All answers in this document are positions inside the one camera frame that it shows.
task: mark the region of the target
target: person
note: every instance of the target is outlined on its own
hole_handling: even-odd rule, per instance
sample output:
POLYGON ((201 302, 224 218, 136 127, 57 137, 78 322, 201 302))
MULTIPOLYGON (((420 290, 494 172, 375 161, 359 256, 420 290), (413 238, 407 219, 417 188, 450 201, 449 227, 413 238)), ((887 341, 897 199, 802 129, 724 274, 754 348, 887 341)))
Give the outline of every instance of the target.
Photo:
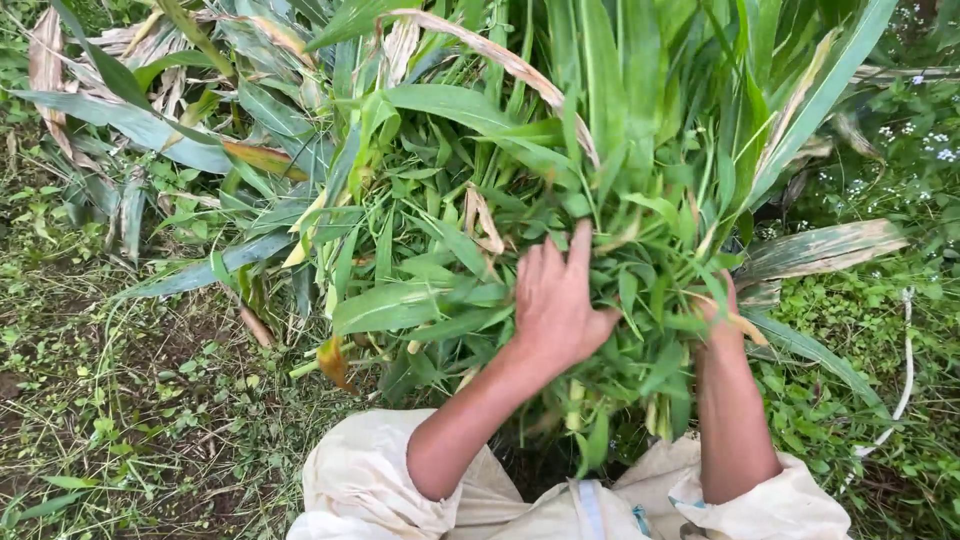
POLYGON ((775 452, 743 335, 707 303, 699 441, 659 441, 612 489, 571 479, 532 504, 520 498, 487 440, 620 317, 590 305, 591 229, 578 223, 566 261, 549 239, 523 256, 516 334, 443 406, 371 410, 330 430, 303 467, 306 511, 289 540, 847 538, 843 508, 799 459, 775 452))

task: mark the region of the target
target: dirt patch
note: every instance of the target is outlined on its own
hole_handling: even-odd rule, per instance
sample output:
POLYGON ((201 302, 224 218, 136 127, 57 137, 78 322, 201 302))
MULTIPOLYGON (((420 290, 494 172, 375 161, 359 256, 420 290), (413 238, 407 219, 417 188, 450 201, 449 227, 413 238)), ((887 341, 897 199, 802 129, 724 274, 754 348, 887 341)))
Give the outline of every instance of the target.
POLYGON ((19 396, 20 388, 17 385, 21 382, 23 382, 23 378, 16 373, 0 372, 0 399, 12 400, 19 396))

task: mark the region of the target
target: green vegetation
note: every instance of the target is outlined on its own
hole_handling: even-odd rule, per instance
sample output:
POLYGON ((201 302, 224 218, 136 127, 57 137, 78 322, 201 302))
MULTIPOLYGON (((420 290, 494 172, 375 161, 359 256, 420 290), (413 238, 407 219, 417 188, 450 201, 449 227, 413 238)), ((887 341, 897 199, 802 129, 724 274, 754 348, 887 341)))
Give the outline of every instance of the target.
MULTIPOLYGON (((894 69, 842 95, 849 75, 838 67, 839 53, 852 58, 862 52, 855 66, 873 43, 828 31, 841 21, 856 26, 855 14, 867 2, 848 3, 854 10, 849 19, 818 12, 803 39, 784 32, 790 24, 785 12, 779 24, 748 21, 756 24, 756 36, 754 30, 743 39, 734 33, 726 43, 715 29, 732 20, 724 18, 729 12, 711 20, 695 10, 683 28, 654 24, 663 45, 646 48, 659 51, 666 67, 658 87, 688 93, 674 92, 683 97, 672 103, 664 95, 646 96, 663 115, 648 119, 654 122, 648 131, 622 134, 616 116, 636 113, 631 100, 641 100, 642 85, 631 81, 639 74, 627 65, 603 60, 619 58, 618 51, 626 58, 630 46, 641 44, 592 16, 602 13, 599 2, 584 5, 600 12, 580 10, 571 18, 581 33, 597 36, 581 52, 551 50, 575 41, 548 38, 561 30, 554 24, 558 17, 569 14, 557 7, 564 3, 544 13, 538 2, 449 4, 428 7, 516 51, 562 87, 560 99, 579 101, 593 138, 584 151, 574 115, 553 118, 554 98, 541 98, 536 81, 515 82, 497 64, 464 54, 459 39, 443 33, 425 31, 418 45, 416 32, 395 24, 387 26, 386 53, 400 55, 399 65, 417 73, 415 86, 397 85, 404 73, 378 73, 384 53, 360 37, 373 31, 376 13, 343 18, 326 4, 311 9, 312 2, 294 2, 297 17, 236 2, 228 10, 234 18, 217 21, 217 34, 189 15, 171 17, 177 5, 160 2, 168 14, 156 12, 157 34, 184 31, 204 51, 188 48, 176 53, 179 64, 162 65, 151 58, 156 42, 134 45, 125 60, 132 86, 116 86, 126 70, 94 53, 96 67, 109 74, 107 87, 128 104, 19 93, 68 112, 72 148, 96 161, 114 184, 65 159, 39 130, 29 105, 17 99, 0 105, 0 129, 12 149, 0 186, 0 211, 9 216, 0 224, 0 530, 6 537, 111 537, 130 528, 282 537, 300 509, 300 463, 325 430, 364 406, 423 406, 454 391, 512 331, 510 308, 501 301, 516 251, 544 233, 563 242, 558 233, 581 215, 597 218, 602 232, 597 247, 603 256, 591 286, 598 300, 626 308, 631 324, 611 348, 558 380, 517 419, 522 430, 537 421, 538 428, 548 427, 552 434, 534 440, 535 446, 578 435, 579 456, 558 452, 573 455, 566 474, 580 463, 606 461, 606 419, 625 405, 609 422, 614 452, 608 460, 629 463, 646 448, 646 403, 670 403, 673 410, 661 406, 655 424, 671 422, 673 432, 684 428, 683 409, 690 407, 685 374, 672 363, 683 357, 700 323, 685 310, 680 291, 697 280, 710 285, 712 270, 742 262, 743 255, 730 249, 736 240, 750 244, 739 279, 755 282, 741 295, 754 302, 745 314, 761 330, 777 330, 767 332, 773 347, 754 350, 754 367, 778 448, 806 459, 829 492, 846 487, 838 499, 864 536, 960 533, 960 449, 952 422, 960 411, 953 360, 960 272, 953 264, 960 256, 951 243, 960 233, 960 203, 950 165, 950 155, 960 154, 950 148, 956 144, 958 88, 949 70, 925 72, 922 82, 912 72, 897 72, 957 63, 949 49, 952 15, 942 14, 931 31, 933 6, 904 4, 868 58, 894 69), (547 15, 549 25, 533 24, 547 15), (764 56, 757 48, 763 41, 755 40, 763 30, 768 44, 786 55, 767 68, 758 64, 771 55, 764 56), (212 36, 216 50, 200 47, 199 35, 212 36), (317 37, 310 45, 320 49, 308 56, 305 43, 317 37), (712 37, 715 50, 693 54, 712 37), (791 39, 800 39, 796 47, 787 46, 791 39), (822 39, 838 39, 834 54, 814 70, 794 121, 784 123, 786 136, 777 138, 777 123, 768 123, 758 108, 785 107, 803 68, 816 63, 822 39), (704 62, 714 66, 711 76, 697 77, 704 62), (177 65, 188 82, 161 76, 177 65), (602 70, 605 75, 597 75, 602 70), (218 71, 224 77, 214 80, 218 71), (269 76, 244 80, 253 71, 269 76), (755 78, 762 95, 740 86, 741 77, 755 78), (600 83, 613 80, 623 87, 600 83), (716 87, 730 93, 701 95, 694 84, 701 81, 704 92, 716 87), (135 88, 148 88, 150 101, 135 88), (439 93, 424 99, 427 91, 439 93), (183 105, 171 94, 182 96, 183 105), (624 106, 606 114, 601 104, 621 94, 624 106), (857 131, 852 136, 837 127, 835 133, 832 122, 818 134, 832 137, 834 152, 794 160, 779 175, 837 96, 833 110, 856 119, 872 147, 855 144, 857 131), (179 122, 156 116, 153 106, 179 122), (684 113, 677 122, 673 110, 684 113), (725 118, 743 126, 734 130, 740 135, 723 135, 725 118), (101 125, 105 120, 112 124, 101 125), (149 130, 133 129, 130 121, 149 130), (116 138, 117 132, 130 141, 116 138), (223 146, 208 144, 214 135, 223 146), (611 143, 624 137, 646 150, 611 143), (763 170, 764 141, 772 141, 775 163, 773 172, 760 175, 766 185, 735 181, 763 170), (599 168, 593 151, 603 163, 599 168), (792 206, 778 198, 803 175, 807 183, 788 198, 792 206), (770 186, 774 199, 763 205, 770 186), (749 212, 740 212, 754 201, 756 225, 743 217, 749 212), (468 215, 468 203, 480 211, 468 215), (629 218, 640 208, 650 211, 642 230, 632 231, 629 218), (767 219, 770 209, 778 219, 767 219), (850 267, 901 245, 894 229, 863 223, 875 217, 897 224, 911 246, 850 267), (468 220, 476 227, 464 234, 468 220), (809 231, 838 224, 879 231, 860 234, 866 241, 857 249, 880 249, 870 256, 849 246, 837 253, 806 249, 809 231), (714 230, 721 233, 713 236, 714 230), (639 242, 617 241, 638 233, 639 242), (759 241, 773 237, 782 240, 759 241), (474 242, 485 251, 476 251, 474 242), (238 251, 239 245, 246 249, 238 251), (756 265, 764 250, 774 259, 801 254, 816 271, 850 268, 788 278, 797 275, 788 265, 756 265), (848 259, 821 262, 835 255, 848 259), (671 278, 660 284, 667 268, 671 278), (217 282, 223 286, 208 286, 217 282), (916 291, 910 330, 916 379, 904 416, 892 423, 870 405, 876 399, 892 412, 900 399, 907 332, 902 291, 910 287, 916 291), (778 305, 776 295, 770 301, 773 291, 780 294, 778 305), (412 292, 423 300, 409 305, 412 292), (384 311, 397 295, 407 305, 384 311), (616 295, 619 300, 612 300, 616 295), (633 308, 624 300, 630 297, 636 298, 633 308), (761 314, 760 307, 772 310, 761 314), (272 347, 256 343, 250 324, 240 322, 240 309, 273 331, 272 347), (787 334, 789 328, 770 319, 795 331, 787 334), (349 365, 333 354, 341 342, 327 341, 331 330, 350 334, 342 346, 349 365), (827 348, 817 349, 811 338, 827 348), (323 375, 309 374, 313 365, 294 370, 322 344, 313 365, 323 375), (669 361, 654 362, 660 356, 669 361), (305 377, 291 380, 294 374, 305 377), (624 386, 622 378, 639 386, 624 386), (582 396, 570 392, 577 384, 586 388, 582 396), (355 398, 337 386, 371 395, 355 398), (861 463, 854 445, 871 446, 890 426, 892 436, 861 463)), ((872 13, 892 6, 870 4, 872 13)), ((376 2, 369 9, 415 5, 376 2)), ((136 3, 109 6, 104 12, 99 5, 72 4, 79 20, 71 33, 96 37, 105 28, 141 21, 149 11, 136 3)), ((6 9, 28 28, 39 16, 38 6, 27 2, 6 9)), ((630 15, 618 12, 618 19, 630 15)), ((25 90, 27 40, 15 25, 3 24, 15 38, 0 51, 0 86, 25 90)), ((119 56, 131 38, 101 46, 119 56)), ((77 58, 81 52, 71 45, 65 54, 77 58)), ((658 427, 649 431, 663 432, 658 427)), ((510 447, 515 437, 505 431, 499 442, 510 447)), ((558 444, 569 448, 570 440, 558 444)), ((518 478, 535 476, 508 468, 518 478)))

